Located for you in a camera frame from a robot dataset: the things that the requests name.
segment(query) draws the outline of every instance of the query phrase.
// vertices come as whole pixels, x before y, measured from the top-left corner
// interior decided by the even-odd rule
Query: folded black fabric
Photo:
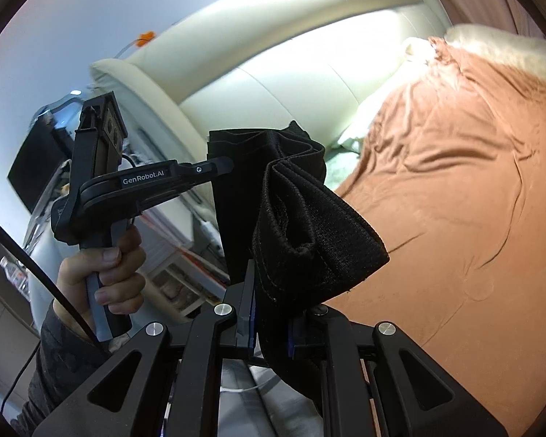
[[[287,356],[288,318],[341,294],[388,262],[376,232],[323,185],[324,147],[296,122],[284,130],[211,131],[208,158],[234,170],[213,181],[233,283],[256,262],[257,330],[272,369],[321,406],[320,372]]]

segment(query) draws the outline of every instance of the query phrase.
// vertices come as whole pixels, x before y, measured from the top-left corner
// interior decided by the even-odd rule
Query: dark sleeve
[[[11,422],[12,427],[21,437],[30,437],[42,420],[104,362],[91,342],[63,325],[51,304],[41,328],[28,401]]]

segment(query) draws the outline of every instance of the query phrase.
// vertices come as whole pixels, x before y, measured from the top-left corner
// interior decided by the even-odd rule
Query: black screen
[[[51,177],[66,159],[53,137],[52,129],[39,118],[8,173],[10,184],[28,211],[34,210]]]

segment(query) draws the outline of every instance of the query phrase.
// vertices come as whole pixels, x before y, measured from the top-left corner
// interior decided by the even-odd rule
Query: screw
[[[318,304],[313,306],[310,311],[313,315],[326,315],[328,313],[328,306],[325,304]]]
[[[393,335],[394,332],[396,332],[396,327],[394,324],[391,324],[390,322],[382,322],[379,325],[379,332],[382,335]]]
[[[163,325],[160,322],[152,322],[146,327],[146,333],[155,337],[163,332]]]
[[[218,304],[214,306],[214,313],[216,315],[228,315],[233,311],[233,308],[228,304]]]

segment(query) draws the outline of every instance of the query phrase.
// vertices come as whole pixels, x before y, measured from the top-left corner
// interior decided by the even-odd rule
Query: brown blanket
[[[546,83],[432,42],[338,190],[391,260],[329,304],[397,323],[520,436],[546,405]]]

